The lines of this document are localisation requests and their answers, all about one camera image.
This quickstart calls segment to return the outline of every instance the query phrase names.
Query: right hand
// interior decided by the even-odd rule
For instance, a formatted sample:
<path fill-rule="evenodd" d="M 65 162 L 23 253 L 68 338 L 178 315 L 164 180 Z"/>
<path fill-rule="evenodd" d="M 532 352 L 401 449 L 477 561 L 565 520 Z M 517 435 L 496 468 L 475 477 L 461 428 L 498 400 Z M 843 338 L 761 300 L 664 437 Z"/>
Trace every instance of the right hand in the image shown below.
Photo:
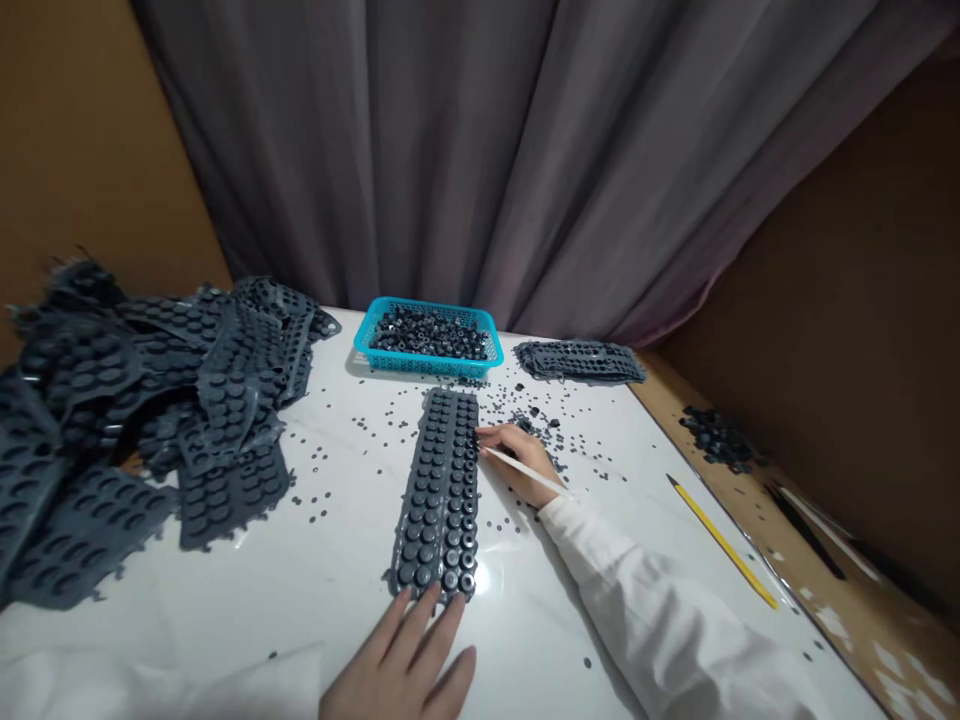
<path fill-rule="evenodd" d="M 528 435 L 516 425 L 497 425 L 496 427 L 477 428 L 477 438 L 480 441 L 480 457 L 487 458 L 497 466 L 500 475 L 513 488 L 520 499 L 538 510 L 549 503 L 558 493 L 545 488 L 536 480 L 531 480 L 515 467 L 507 465 L 503 460 L 494 457 L 484 448 L 495 448 L 498 445 L 512 450 L 517 460 L 531 470 L 536 470 L 548 480 L 560 485 L 560 477 L 553 469 L 553 463 L 547 457 L 543 444 L 532 435 Z"/>

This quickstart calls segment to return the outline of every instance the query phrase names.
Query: white sleeve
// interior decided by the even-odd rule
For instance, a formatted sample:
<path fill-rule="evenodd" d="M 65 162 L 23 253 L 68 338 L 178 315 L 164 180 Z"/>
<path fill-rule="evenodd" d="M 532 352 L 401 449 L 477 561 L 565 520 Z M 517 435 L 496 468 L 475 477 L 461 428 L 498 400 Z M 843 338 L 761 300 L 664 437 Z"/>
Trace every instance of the white sleeve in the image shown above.
<path fill-rule="evenodd" d="M 562 497 L 540 519 L 651 718 L 829 717 L 799 662 L 671 560 Z"/>

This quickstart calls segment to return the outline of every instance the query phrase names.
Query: left hand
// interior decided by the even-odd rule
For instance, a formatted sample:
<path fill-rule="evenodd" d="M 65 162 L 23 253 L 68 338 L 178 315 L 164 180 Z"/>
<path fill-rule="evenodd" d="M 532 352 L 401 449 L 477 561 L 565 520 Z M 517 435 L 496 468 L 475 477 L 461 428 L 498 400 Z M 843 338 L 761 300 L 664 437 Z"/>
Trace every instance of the left hand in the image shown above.
<path fill-rule="evenodd" d="M 473 682 L 477 649 L 471 646 L 460 653 L 437 683 L 466 602 L 463 595 L 454 595 L 424 636 L 439 597 L 440 585 L 434 583 L 404 619 L 410 589 L 397 595 L 320 699 L 320 720 L 453 720 L 460 715 Z"/>

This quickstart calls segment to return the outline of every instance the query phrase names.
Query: white cloth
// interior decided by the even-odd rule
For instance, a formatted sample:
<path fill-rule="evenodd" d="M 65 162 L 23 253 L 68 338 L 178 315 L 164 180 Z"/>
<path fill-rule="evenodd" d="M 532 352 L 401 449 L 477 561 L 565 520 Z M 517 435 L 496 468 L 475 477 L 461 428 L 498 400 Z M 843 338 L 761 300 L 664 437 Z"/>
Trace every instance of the white cloth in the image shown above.
<path fill-rule="evenodd" d="M 828 717 L 790 655 L 669 559 L 564 498 L 540 518 L 651 720 Z M 321 689 L 318 645 L 203 688 L 100 651 L 43 650 L 0 666 L 0 720 L 313 720 Z"/>
<path fill-rule="evenodd" d="M 40 650 L 0 666 L 2 720 L 316 720 L 320 645 L 205 687 L 99 650 Z"/>
<path fill-rule="evenodd" d="M 651 720 L 828 718 L 803 667 L 668 558 L 577 502 L 540 519 Z"/>

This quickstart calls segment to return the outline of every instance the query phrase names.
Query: hand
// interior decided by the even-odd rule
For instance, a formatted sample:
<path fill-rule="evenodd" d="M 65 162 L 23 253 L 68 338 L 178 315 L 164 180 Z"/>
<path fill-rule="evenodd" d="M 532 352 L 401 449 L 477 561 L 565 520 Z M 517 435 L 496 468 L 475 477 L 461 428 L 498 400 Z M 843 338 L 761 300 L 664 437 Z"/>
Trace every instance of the hand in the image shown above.
<path fill-rule="evenodd" d="M 410 588 L 394 598 L 320 699 L 320 720 L 453 720 L 460 715 L 473 682 L 477 649 L 471 646 L 460 653 L 437 683 L 465 605 L 463 595 L 454 595 L 425 636 L 439 597 L 440 585 L 434 583 L 406 619 Z"/>
<path fill-rule="evenodd" d="M 538 510 L 553 500 L 558 493 L 545 488 L 535 480 L 531 480 L 515 467 L 507 465 L 503 460 L 494 457 L 484 448 L 502 445 L 513 450 L 517 460 L 531 470 L 536 470 L 548 480 L 560 485 L 560 477 L 553 469 L 553 463 L 547 457 L 543 444 L 532 435 L 528 435 L 516 425 L 497 425 L 496 427 L 477 428 L 477 437 L 480 440 L 480 457 L 485 457 L 497 466 L 500 475 L 513 488 L 520 499 Z"/>

